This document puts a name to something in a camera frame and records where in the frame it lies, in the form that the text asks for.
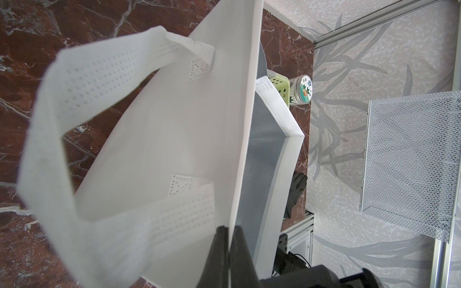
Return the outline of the round decorated tin can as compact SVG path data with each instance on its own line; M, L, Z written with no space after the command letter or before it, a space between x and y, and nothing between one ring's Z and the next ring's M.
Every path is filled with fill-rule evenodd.
M307 74L289 79L289 84L289 104L291 106L301 106L310 103L313 96L313 85L312 79Z

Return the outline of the green plastic basket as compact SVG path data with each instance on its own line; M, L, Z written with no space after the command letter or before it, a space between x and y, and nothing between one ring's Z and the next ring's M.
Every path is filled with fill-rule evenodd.
M272 70L267 70L267 76L276 90L278 90L285 104L289 107L291 95L289 79L286 76L278 74Z

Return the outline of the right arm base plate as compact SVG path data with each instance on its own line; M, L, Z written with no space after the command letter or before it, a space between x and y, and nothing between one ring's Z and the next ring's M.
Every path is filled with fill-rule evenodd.
M273 266L273 271L277 272L280 275L282 274L286 266L286 257L288 255L287 254L287 251L288 251L287 243L288 243L288 235L281 234L281 236L279 236L276 256L275 256L274 266Z

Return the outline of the black and green work glove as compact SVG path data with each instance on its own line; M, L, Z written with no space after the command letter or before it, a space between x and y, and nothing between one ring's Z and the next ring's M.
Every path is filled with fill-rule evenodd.
M304 192L307 186L307 175L301 172L294 172L291 186L289 189L288 200L286 203L284 218L291 218L292 209L299 200L301 194Z

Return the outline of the white insulated delivery bag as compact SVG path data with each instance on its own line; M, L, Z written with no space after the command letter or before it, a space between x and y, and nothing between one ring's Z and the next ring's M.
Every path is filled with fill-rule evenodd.
M304 134L258 66L262 1L61 50L38 88L18 192L85 288L194 288L216 229L272 274Z

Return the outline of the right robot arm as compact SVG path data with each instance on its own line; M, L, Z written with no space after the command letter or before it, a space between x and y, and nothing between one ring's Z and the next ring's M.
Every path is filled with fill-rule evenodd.
M273 271L276 276L261 281L264 288L382 288L382 281L370 270L338 278L324 265L311 267L305 258L291 252L276 252Z

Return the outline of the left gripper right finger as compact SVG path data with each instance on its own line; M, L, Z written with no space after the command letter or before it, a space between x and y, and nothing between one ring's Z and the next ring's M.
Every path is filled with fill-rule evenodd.
M241 226L234 229L229 259L232 288L260 288L261 284Z

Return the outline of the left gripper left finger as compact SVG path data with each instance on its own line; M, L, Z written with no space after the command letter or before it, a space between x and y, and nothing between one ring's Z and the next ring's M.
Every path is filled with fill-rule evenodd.
M205 267L197 288L227 288L229 286L229 228L216 229Z

